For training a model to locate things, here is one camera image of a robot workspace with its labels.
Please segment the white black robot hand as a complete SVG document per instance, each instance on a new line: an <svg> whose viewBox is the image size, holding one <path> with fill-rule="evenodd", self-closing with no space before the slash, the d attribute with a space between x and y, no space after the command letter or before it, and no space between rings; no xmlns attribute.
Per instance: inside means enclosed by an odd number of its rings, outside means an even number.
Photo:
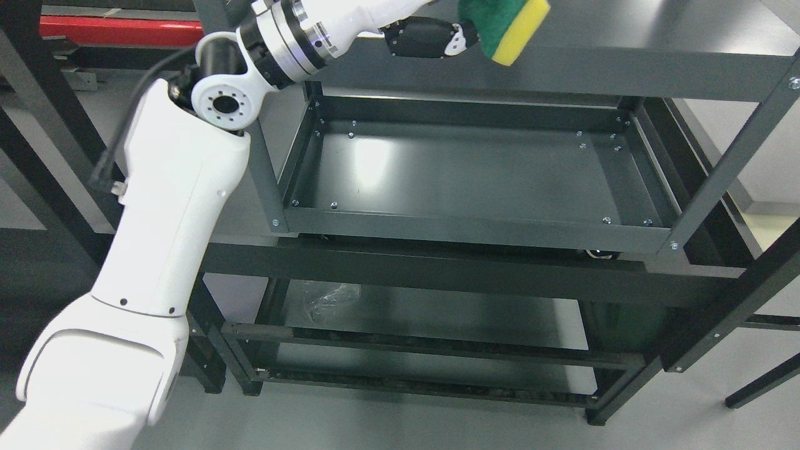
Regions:
<svg viewBox="0 0 800 450"><path fill-rule="evenodd" d="M417 16L428 1L303 1L312 30L334 59L351 49L362 33L382 34L392 55L446 59L478 43L468 19L448 22Z"/></svg>

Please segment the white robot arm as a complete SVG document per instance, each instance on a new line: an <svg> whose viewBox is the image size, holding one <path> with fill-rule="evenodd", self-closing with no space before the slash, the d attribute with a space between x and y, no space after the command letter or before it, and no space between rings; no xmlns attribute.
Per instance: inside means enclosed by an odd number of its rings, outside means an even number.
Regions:
<svg viewBox="0 0 800 450"><path fill-rule="evenodd" d="M189 340L186 311L218 216L248 165L266 95L303 81L342 53L368 5L325 11L320 1L254 1L234 32L189 48L202 75L178 102L177 82L145 75L129 119L107 152L123 150L123 213L88 293L66 306L32 345L16 384L22 410L3 449L129 449L162 418ZM213 49L227 49L218 73Z"/></svg>

